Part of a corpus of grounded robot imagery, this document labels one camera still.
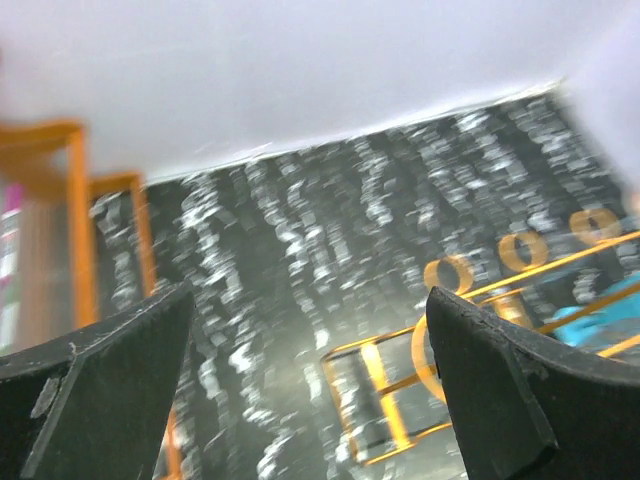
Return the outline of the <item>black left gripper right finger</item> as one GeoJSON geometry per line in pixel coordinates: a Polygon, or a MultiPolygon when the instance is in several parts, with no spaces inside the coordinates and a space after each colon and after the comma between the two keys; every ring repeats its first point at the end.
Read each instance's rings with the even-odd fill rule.
{"type": "Polygon", "coordinates": [[[428,335],[471,479],[636,479],[639,369],[524,327],[441,287],[428,335]]]}

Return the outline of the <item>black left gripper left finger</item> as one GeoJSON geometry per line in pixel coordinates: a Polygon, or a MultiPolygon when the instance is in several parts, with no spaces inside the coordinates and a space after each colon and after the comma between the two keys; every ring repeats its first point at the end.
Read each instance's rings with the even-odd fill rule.
{"type": "Polygon", "coordinates": [[[185,280],[2,357],[2,478],[152,478],[194,311],[185,280]]]}

